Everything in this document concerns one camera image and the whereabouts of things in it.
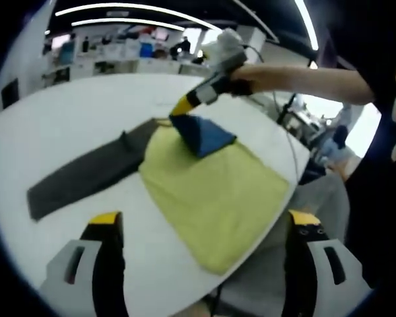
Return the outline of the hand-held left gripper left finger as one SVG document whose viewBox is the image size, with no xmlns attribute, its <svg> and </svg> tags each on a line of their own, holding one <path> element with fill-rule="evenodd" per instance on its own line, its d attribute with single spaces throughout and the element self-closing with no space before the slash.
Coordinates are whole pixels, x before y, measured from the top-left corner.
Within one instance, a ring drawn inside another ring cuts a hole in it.
<svg viewBox="0 0 396 317">
<path fill-rule="evenodd" d="M 127 316 L 122 212 L 91 219 L 46 266 L 40 294 L 58 316 Z"/>
</svg>

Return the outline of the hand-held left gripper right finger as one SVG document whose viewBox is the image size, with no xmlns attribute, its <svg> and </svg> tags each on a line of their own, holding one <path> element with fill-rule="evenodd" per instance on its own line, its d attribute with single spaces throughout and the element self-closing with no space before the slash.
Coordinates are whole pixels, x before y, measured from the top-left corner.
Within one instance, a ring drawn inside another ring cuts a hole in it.
<svg viewBox="0 0 396 317">
<path fill-rule="evenodd" d="M 284 316 L 350 316 L 372 289 L 362 264 L 310 213 L 289 210 Z"/>
</svg>

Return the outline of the person's right hand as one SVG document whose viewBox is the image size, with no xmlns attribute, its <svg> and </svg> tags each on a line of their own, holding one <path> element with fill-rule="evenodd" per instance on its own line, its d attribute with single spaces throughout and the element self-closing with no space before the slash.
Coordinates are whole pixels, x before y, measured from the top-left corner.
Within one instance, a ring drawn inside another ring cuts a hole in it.
<svg viewBox="0 0 396 317">
<path fill-rule="evenodd" d="M 244 65 L 230 74 L 230 94 L 232 96 L 250 96 L 264 91 L 262 81 L 263 68 L 258 65 Z"/>
</svg>

